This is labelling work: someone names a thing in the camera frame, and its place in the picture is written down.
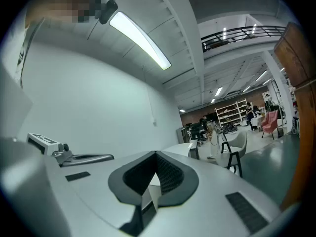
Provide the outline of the white storage shelf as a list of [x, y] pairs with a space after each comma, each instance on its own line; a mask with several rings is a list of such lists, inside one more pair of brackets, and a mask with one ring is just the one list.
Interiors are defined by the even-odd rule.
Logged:
[[241, 125], [246, 120], [247, 100], [236, 101], [233, 104], [215, 109], [221, 127], [227, 124]]

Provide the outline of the grey cabinet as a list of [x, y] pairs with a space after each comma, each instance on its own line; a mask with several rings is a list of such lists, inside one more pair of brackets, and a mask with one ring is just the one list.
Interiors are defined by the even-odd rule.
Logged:
[[190, 137], [186, 127], [180, 127], [176, 130], [179, 144], [189, 143]]

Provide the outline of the person's white printed shirt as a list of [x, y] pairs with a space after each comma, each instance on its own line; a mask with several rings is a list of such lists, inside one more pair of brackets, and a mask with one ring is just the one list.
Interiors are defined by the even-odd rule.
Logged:
[[6, 35], [4, 51], [2, 54], [2, 61], [6, 71], [21, 88], [23, 88], [22, 76], [30, 46], [39, 28], [45, 21], [45, 17], [41, 18], [35, 26], [26, 46], [25, 37], [28, 27], [25, 27], [25, 19], [25, 16], [19, 17], [10, 27]]

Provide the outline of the group of ceiling strip lights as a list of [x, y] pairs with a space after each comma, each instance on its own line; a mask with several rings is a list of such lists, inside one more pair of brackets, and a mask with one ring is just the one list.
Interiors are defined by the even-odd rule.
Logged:
[[258, 86], [268, 76], [261, 55], [271, 52], [279, 39], [251, 39], [204, 52], [201, 86], [205, 99], [226, 100]]

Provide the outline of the long ceiling light panel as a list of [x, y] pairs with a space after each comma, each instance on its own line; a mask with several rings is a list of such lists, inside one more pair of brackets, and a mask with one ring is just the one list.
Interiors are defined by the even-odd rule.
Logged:
[[109, 24], [137, 44], [163, 70], [171, 67], [171, 63], [154, 41], [123, 12], [117, 12]]

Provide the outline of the black balcony railing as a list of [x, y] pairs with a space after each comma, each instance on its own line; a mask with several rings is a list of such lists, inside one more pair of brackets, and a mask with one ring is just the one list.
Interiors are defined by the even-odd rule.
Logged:
[[221, 32], [216, 32], [201, 38], [203, 52], [216, 49], [228, 44], [255, 39], [271, 39], [281, 37], [286, 27], [283, 26], [248, 26], [232, 29], [224, 28]]

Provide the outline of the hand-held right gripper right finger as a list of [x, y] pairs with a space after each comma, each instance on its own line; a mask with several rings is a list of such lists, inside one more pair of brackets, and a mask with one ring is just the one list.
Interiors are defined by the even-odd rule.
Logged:
[[158, 209], [145, 237], [248, 237], [250, 231], [226, 195], [241, 193], [270, 223], [281, 212], [274, 201], [233, 172], [215, 164], [166, 152], [198, 175], [195, 193], [181, 206]]

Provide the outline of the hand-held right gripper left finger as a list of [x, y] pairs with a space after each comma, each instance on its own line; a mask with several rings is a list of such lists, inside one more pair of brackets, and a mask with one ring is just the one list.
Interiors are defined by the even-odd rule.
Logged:
[[119, 202], [109, 189], [110, 174], [146, 152], [115, 160], [60, 167], [52, 156], [45, 166], [53, 194], [66, 218], [69, 237], [131, 237], [120, 230], [135, 206]]

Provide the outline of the white kidney-shaped table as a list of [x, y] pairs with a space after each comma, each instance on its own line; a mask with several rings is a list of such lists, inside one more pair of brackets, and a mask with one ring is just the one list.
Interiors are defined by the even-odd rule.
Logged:
[[[197, 142], [177, 144], [167, 149], [164, 149], [164, 151], [199, 160]], [[151, 198], [151, 202], [149, 202], [142, 209], [143, 223], [145, 226], [155, 216], [158, 210], [158, 199], [160, 197], [161, 197], [160, 181], [159, 181], [158, 176], [155, 174], [143, 195], [145, 202], [147, 202], [148, 199]]]

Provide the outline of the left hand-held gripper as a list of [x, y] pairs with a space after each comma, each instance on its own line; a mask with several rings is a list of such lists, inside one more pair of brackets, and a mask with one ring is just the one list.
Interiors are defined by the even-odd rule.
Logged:
[[60, 167], [92, 164], [114, 160], [111, 154], [79, 154], [73, 155], [67, 143], [60, 143], [44, 135], [28, 133], [27, 143], [40, 150], [42, 155], [52, 156]]

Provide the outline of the grey upholstered chair black legs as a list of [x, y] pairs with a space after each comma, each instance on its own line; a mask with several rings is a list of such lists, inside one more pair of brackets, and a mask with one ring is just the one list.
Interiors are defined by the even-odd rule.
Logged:
[[222, 143], [221, 152], [216, 156], [216, 163], [226, 169], [234, 168], [234, 173], [239, 171], [239, 176], [242, 178], [242, 167], [240, 159], [246, 153], [247, 134], [240, 132], [236, 138]]

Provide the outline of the brown wooden door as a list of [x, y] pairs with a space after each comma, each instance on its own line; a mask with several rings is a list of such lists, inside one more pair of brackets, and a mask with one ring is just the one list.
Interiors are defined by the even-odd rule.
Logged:
[[274, 52], [295, 87], [300, 119], [300, 151], [290, 188], [281, 204], [286, 210], [316, 195], [316, 56], [295, 23], [288, 23]]

